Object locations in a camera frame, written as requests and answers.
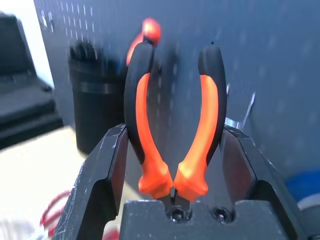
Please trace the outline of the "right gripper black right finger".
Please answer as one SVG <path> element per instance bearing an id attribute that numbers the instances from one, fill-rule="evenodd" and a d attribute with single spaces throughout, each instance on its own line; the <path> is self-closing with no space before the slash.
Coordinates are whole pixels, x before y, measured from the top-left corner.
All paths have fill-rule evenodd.
<path id="1" fill-rule="evenodd" d="M 231 202 L 269 202 L 289 239 L 306 240 L 308 233 L 296 201 L 274 165 L 262 155 L 252 138 L 241 130 L 225 126 L 220 151 Z"/>

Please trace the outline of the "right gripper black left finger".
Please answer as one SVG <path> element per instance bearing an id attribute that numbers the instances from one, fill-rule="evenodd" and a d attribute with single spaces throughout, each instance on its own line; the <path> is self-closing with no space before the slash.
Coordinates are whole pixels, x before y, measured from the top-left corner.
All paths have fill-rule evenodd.
<path id="1" fill-rule="evenodd" d="M 107 131 L 83 162 L 56 227 L 58 240 L 101 240 L 119 214 L 128 133 L 124 124 Z"/>

